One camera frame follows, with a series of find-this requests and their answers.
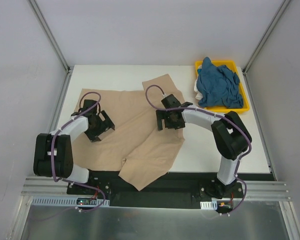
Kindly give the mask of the beige t shirt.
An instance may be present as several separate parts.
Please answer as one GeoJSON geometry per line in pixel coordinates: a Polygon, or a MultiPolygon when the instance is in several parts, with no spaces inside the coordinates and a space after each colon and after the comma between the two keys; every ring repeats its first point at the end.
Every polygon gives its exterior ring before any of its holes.
{"type": "Polygon", "coordinates": [[[184,136],[181,129],[158,130],[155,105],[161,108],[162,93],[173,94],[183,101],[169,74],[144,81],[136,91],[82,89],[80,96],[98,100],[115,125],[101,135],[101,141],[90,142],[82,133],[72,144],[73,161],[92,171],[118,171],[131,184],[142,187],[165,175],[173,166],[184,136]]]}

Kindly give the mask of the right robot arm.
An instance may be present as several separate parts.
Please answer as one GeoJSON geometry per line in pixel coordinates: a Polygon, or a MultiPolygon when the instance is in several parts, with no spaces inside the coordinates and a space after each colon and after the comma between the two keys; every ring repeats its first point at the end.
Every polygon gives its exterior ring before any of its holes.
{"type": "Polygon", "coordinates": [[[155,111],[159,131],[164,128],[179,130],[186,124],[193,124],[212,132],[221,160],[214,182],[204,191],[212,198],[227,197],[237,182],[240,160],[252,148],[252,137],[239,115],[234,111],[219,115],[190,102],[181,104],[173,94],[163,98],[161,103],[164,108],[155,111]]]}

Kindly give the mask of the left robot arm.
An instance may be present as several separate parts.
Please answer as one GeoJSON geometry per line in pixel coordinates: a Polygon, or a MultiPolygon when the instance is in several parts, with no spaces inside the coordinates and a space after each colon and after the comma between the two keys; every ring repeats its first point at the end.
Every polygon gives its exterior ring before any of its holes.
{"type": "Polygon", "coordinates": [[[89,195],[95,191],[96,183],[89,178],[90,171],[74,164],[72,143],[82,133],[91,143],[99,142],[100,135],[115,125],[96,100],[85,99],[83,107],[71,115],[60,129],[40,133],[36,137],[33,172],[40,177],[53,177],[57,181],[66,179],[77,182],[78,188],[89,195]]]}

